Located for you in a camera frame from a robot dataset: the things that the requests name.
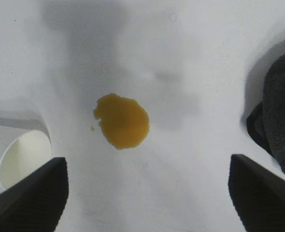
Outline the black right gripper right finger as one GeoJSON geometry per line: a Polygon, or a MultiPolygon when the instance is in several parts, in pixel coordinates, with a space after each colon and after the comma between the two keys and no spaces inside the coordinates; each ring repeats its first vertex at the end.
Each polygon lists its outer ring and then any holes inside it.
{"type": "Polygon", "coordinates": [[[228,190],[248,232],[285,232],[285,180],[242,154],[231,156],[228,190]]]}

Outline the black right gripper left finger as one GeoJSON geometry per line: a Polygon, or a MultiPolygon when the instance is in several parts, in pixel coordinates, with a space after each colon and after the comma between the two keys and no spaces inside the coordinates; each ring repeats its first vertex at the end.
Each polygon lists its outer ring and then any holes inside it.
{"type": "Polygon", "coordinates": [[[53,158],[0,194],[0,232],[53,232],[69,195],[67,162],[53,158]]]}

